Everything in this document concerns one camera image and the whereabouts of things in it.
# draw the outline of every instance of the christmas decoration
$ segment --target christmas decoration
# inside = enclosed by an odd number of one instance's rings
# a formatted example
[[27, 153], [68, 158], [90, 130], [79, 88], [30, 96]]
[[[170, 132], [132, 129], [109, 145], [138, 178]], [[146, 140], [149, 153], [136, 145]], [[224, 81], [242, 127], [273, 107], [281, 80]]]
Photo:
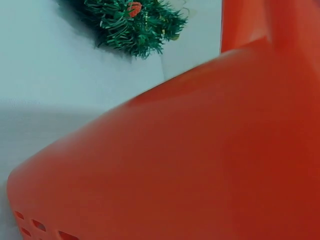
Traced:
[[96, 33], [98, 46], [135, 57], [161, 54], [177, 40], [187, 19], [163, 0], [64, 0]]

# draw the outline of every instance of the red plastic surface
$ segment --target red plastic surface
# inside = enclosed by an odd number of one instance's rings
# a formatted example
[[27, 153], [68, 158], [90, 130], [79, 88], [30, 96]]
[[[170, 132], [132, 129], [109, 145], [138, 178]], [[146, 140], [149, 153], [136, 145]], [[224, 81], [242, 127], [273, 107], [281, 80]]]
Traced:
[[24, 239], [320, 239], [320, 8], [264, 4], [265, 37], [17, 167]]

